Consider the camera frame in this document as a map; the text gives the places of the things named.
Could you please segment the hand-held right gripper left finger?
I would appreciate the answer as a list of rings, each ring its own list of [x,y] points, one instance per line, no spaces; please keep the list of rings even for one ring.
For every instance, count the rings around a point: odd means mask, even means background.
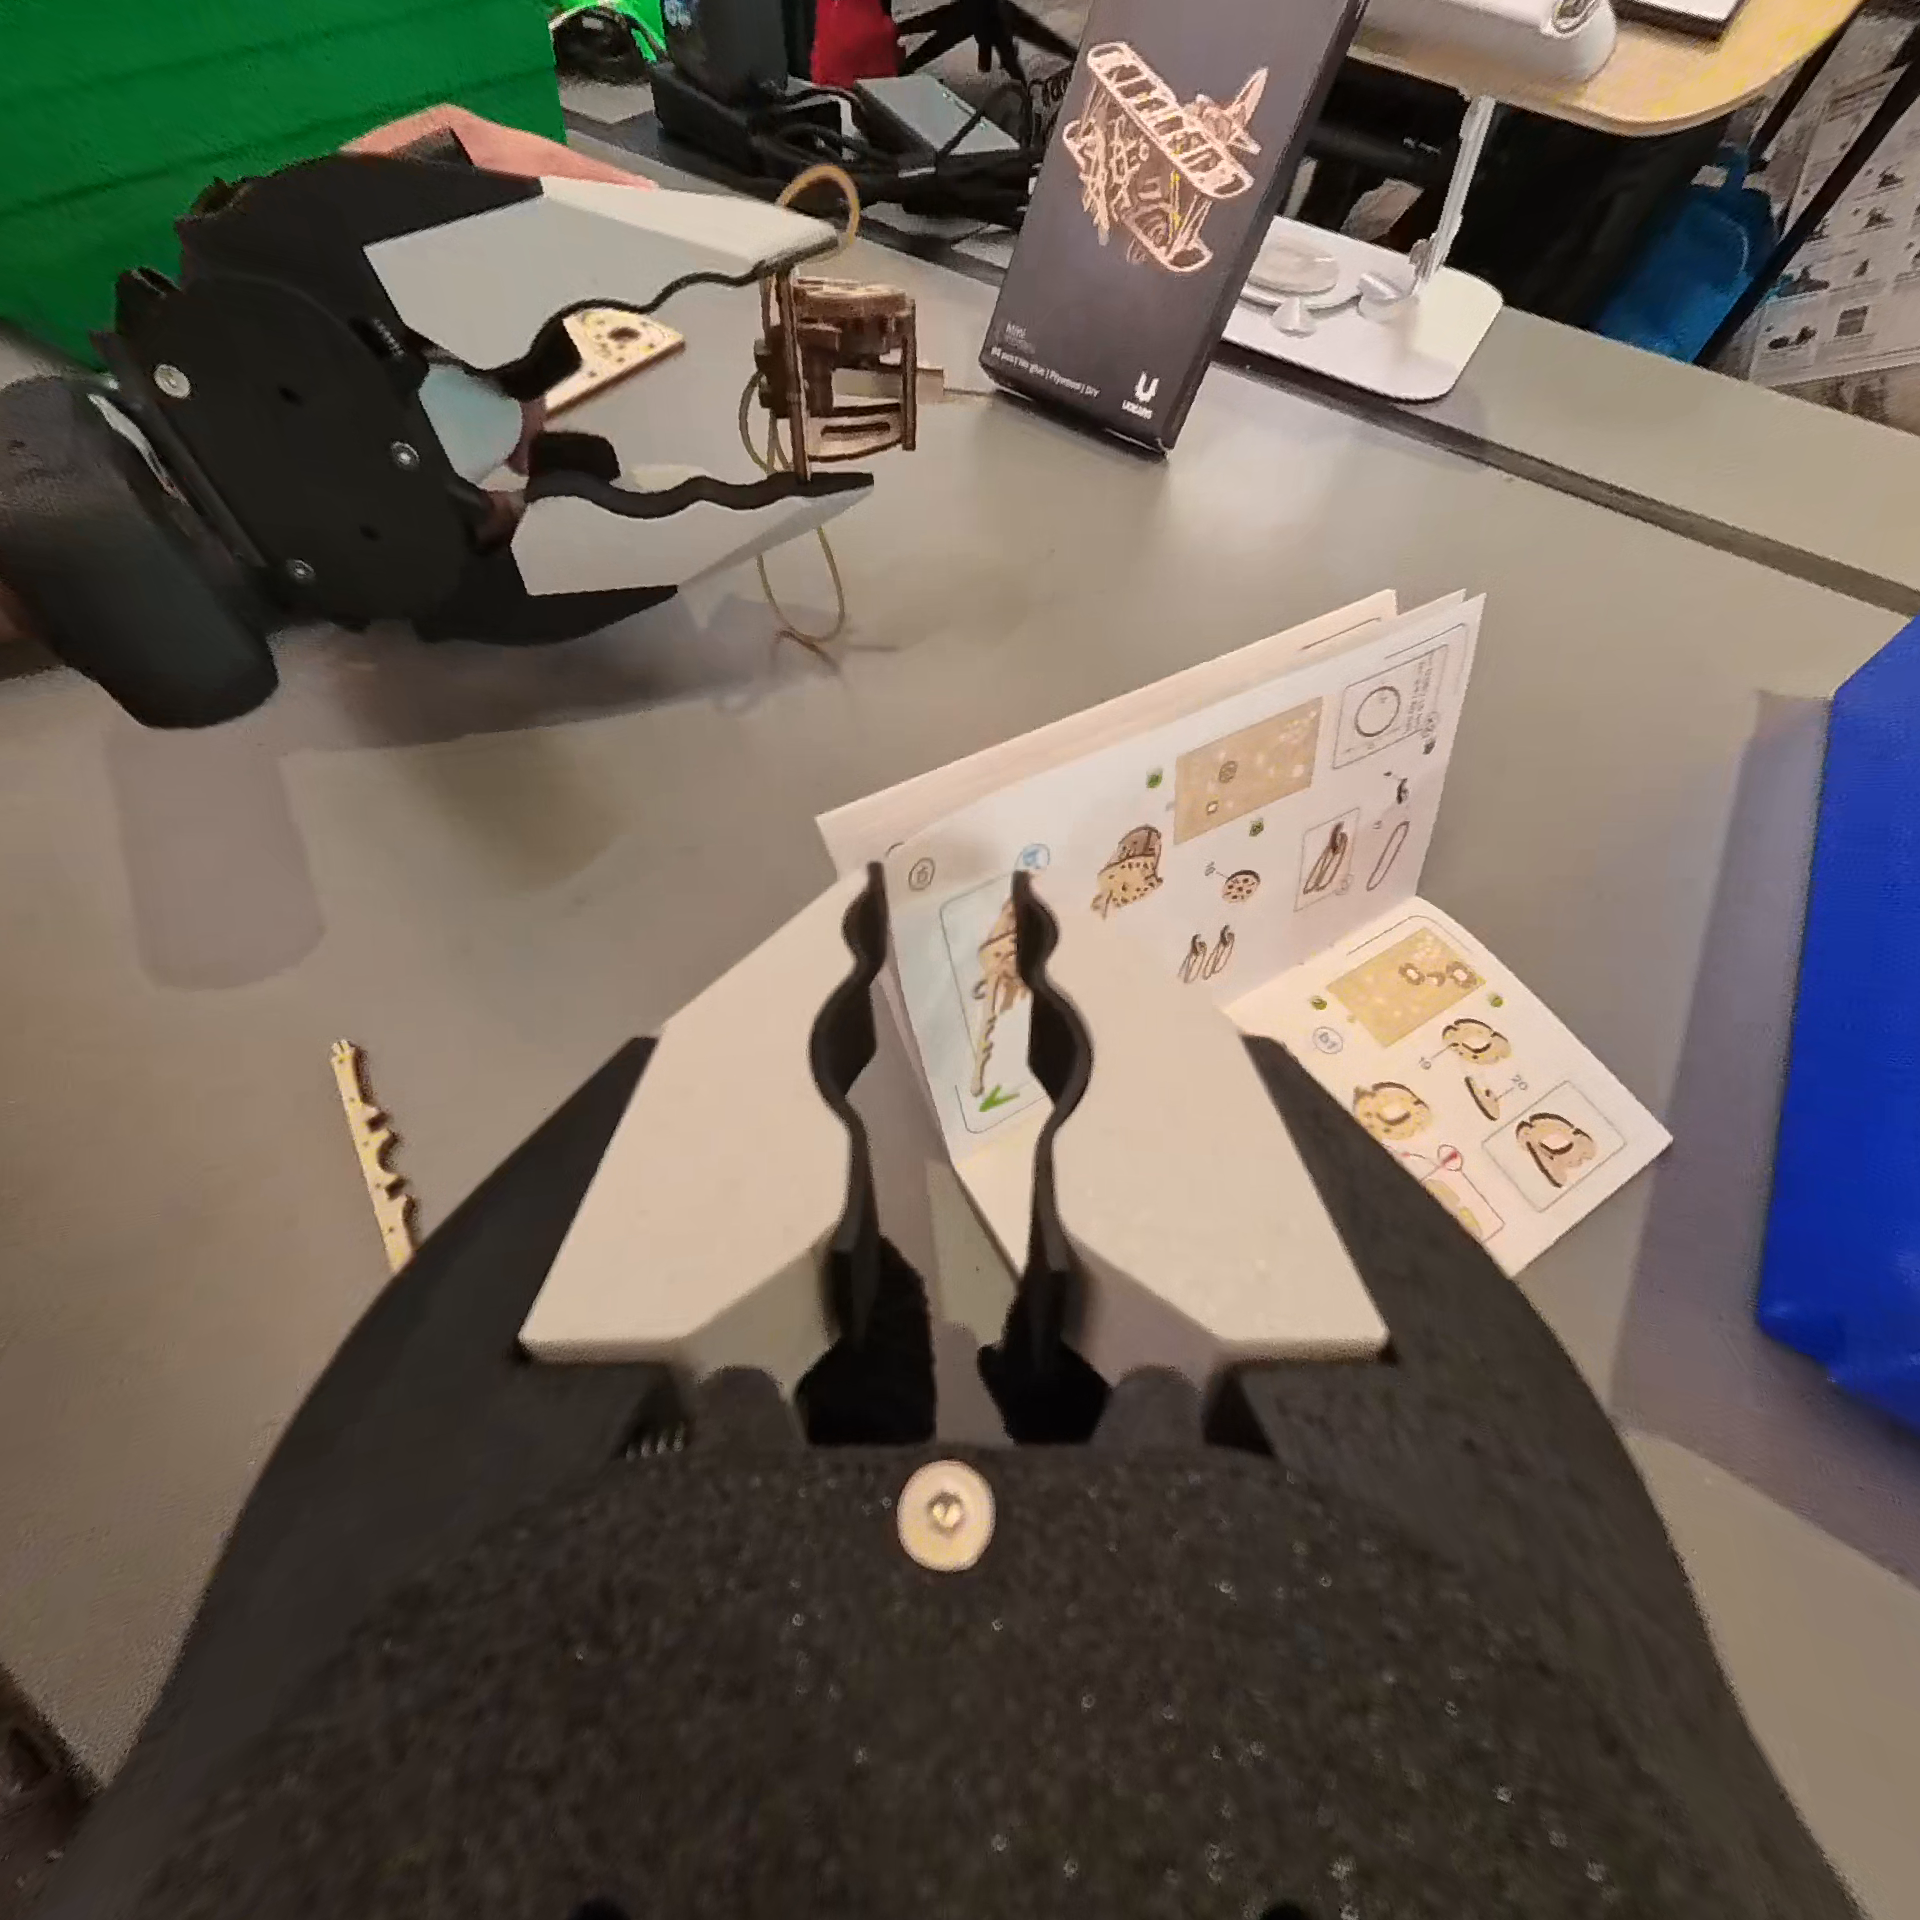
[[[852,1103],[887,906],[877,863],[838,880],[662,1024],[521,1324],[529,1358],[757,1371],[814,1444],[930,1440],[928,1294]]]

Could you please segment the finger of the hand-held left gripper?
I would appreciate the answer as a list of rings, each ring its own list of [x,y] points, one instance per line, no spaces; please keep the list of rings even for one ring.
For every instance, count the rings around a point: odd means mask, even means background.
[[[876,485],[871,470],[760,470],[726,479],[689,466],[631,476],[609,438],[541,432],[524,453],[506,542],[521,594],[678,590],[820,532]]]
[[[569,316],[647,320],[693,286],[751,288],[841,242],[826,220],[757,199],[578,178],[529,187],[368,242],[391,309],[368,320],[368,355],[402,391],[445,366],[509,399],[541,399],[578,366]]]

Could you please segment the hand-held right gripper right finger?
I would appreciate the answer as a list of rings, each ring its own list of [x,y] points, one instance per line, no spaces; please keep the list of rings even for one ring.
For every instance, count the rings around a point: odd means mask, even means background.
[[[1014,1264],[981,1380],[1016,1444],[1080,1444],[1137,1373],[1210,1410],[1247,1368],[1370,1363],[1390,1333],[1257,1055],[1119,933],[1009,883],[1037,1108],[978,1148]]]

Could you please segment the small wooden model assembly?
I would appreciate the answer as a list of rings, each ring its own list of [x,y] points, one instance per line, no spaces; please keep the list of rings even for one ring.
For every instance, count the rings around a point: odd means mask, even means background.
[[[758,283],[743,445],[767,474],[814,476],[914,453],[943,372],[920,362],[916,300],[887,280],[776,272]]]

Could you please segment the long notched wooden strip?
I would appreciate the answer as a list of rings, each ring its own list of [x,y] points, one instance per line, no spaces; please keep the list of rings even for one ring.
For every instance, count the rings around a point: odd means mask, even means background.
[[[373,1093],[361,1046],[352,1040],[335,1040],[329,1045],[327,1058],[354,1160],[375,1213],[382,1254],[389,1271],[398,1276],[415,1256],[415,1197],[392,1163],[398,1148],[392,1118]]]

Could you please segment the illustrated instruction booklet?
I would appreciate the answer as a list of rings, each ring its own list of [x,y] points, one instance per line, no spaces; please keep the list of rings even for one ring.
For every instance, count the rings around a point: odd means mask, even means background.
[[[885,867],[896,1019],[1006,1256],[1048,1108],[1014,874],[1301,1055],[1509,1278],[1666,1152],[1546,1002],[1420,898],[1480,607],[1376,592],[818,819],[838,874]]]

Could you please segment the person's left hand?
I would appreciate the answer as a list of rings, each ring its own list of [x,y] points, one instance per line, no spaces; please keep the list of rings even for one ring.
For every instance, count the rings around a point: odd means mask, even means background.
[[[573,147],[500,125],[458,106],[409,112],[342,143],[344,152],[398,156],[422,143],[455,139],[469,159],[503,175],[578,178],[608,184],[652,187],[653,180]]]

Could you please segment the flat wooden part with holes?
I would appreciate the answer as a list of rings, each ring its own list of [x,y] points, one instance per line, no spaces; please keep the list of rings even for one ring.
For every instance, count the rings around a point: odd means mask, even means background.
[[[678,328],[613,306],[588,306],[565,316],[578,366],[543,395],[545,414],[561,415],[580,403],[655,367],[685,348]]]

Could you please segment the tan rubber band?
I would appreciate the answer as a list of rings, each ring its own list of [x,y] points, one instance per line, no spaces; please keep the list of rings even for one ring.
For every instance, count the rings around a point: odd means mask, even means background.
[[[805,540],[808,540],[818,546],[820,560],[822,560],[822,571],[824,571],[826,586],[832,590],[832,615],[826,618],[826,622],[822,626],[806,626],[805,622],[797,622],[792,615],[788,615],[788,611],[784,607],[784,603],[781,603],[781,598],[775,590],[765,552],[758,552],[751,560],[751,570],[753,570],[753,578],[757,578],[757,586],[758,586],[758,597],[760,597],[760,600],[762,600],[762,605],[765,605],[765,611],[767,611],[767,615],[775,624],[775,642],[792,642],[802,651],[806,651],[808,655],[816,655],[820,661],[829,661],[832,651],[838,646],[838,642],[842,639],[842,635],[848,630],[845,578],[842,578],[841,563],[836,558],[836,551],[832,546],[832,540],[829,540],[822,520],[812,523],[805,530]]]
[[[805,166],[780,187],[775,205],[832,229],[829,247],[808,255],[812,262],[842,255],[860,235],[864,211],[860,187],[852,174],[836,163],[822,159]]]

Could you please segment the black power adapter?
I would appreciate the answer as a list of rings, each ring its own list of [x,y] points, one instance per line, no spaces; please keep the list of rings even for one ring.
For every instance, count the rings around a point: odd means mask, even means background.
[[[737,174],[767,175],[772,142],[841,136],[848,109],[808,77],[812,3],[660,3],[648,88],[660,132]]]

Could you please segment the green cloth backdrop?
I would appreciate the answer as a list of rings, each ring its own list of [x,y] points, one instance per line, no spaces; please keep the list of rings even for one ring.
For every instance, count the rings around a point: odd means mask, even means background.
[[[88,359],[118,272],[170,272],[210,180],[438,106],[561,139],[543,5],[5,3],[5,324]]]

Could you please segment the grey power adapter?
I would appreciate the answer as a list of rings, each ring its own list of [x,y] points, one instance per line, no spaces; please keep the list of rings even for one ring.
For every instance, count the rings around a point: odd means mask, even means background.
[[[925,159],[1018,159],[1023,147],[925,70],[856,80],[855,116],[888,152]]]

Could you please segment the black box with airplane picture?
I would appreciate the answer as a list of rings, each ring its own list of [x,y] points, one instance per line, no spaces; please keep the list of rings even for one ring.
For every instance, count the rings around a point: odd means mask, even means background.
[[[978,366],[1168,453],[1362,3],[1094,3]]]

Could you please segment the blue plastic box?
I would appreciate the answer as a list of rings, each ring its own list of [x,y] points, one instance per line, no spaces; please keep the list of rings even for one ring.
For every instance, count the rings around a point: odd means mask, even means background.
[[[1760,1328],[1917,1431],[1917,624],[1831,696]]]

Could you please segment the white desk lamp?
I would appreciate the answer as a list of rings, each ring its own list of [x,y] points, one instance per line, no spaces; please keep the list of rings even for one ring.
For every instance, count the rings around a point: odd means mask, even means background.
[[[1359,42],[1477,80],[1576,85],[1614,54],[1616,11],[1604,3],[1378,3],[1359,16]],[[1502,310],[1488,280],[1449,268],[1496,122],[1493,94],[1477,85],[1460,94],[1456,156],[1430,232],[1399,254],[1272,220],[1223,327],[1224,346],[1382,399],[1454,391]]]

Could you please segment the blue bag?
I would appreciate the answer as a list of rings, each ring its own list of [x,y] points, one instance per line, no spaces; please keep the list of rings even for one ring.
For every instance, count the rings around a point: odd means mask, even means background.
[[[1649,229],[1591,332],[1693,364],[1773,251],[1782,229],[1748,149],[1721,147]]]

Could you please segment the round wooden table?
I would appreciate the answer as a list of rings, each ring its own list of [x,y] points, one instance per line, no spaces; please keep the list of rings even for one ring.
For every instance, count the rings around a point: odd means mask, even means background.
[[[1446,48],[1359,30],[1352,60],[1462,98],[1535,112],[1614,136],[1702,127],[1741,106],[1842,31],[1857,3],[1746,3],[1716,39],[1625,19],[1608,61],[1585,80],[1535,80]]]

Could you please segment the printed paper sheet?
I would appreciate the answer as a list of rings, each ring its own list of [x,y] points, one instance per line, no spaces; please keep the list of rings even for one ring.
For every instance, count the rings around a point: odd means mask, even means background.
[[[1914,63],[1914,5],[1866,5],[1767,143],[1760,182],[1782,226]],[[1762,388],[1917,430],[1917,106],[1885,130],[1794,251],[1733,364]]]

